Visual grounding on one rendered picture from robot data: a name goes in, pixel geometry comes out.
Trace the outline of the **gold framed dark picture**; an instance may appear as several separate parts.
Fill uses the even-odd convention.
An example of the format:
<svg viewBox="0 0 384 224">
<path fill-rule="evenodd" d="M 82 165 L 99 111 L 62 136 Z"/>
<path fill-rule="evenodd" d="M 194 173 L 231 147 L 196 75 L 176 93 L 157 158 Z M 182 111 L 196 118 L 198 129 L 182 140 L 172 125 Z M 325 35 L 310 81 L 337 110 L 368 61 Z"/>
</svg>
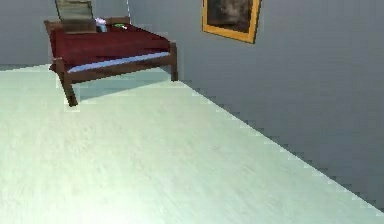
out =
<svg viewBox="0 0 384 224">
<path fill-rule="evenodd" d="M 203 32 L 254 44 L 262 0 L 202 0 Z"/>
</svg>

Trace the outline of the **wooden bed with red blanket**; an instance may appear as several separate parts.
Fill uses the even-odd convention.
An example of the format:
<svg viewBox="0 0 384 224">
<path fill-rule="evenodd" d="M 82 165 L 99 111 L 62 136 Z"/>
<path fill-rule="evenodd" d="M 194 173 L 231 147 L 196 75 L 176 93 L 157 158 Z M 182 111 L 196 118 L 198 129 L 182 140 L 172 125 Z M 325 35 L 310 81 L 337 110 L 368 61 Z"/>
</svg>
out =
<svg viewBox="0 0 384 224">
<path fill-rule="evenodd" d="M 124 23 L 127 30 L 114 27 Z M 175 42 L 136 27 L 129 17 L 110 17 L 106 32 L 68 34 L 60 21 L 44 22 L 52 50 L 50 70 L 58 75 L 67 102 L 78 104 L 73 85 L 168 66 L 177 81 Z"/>
</svg>

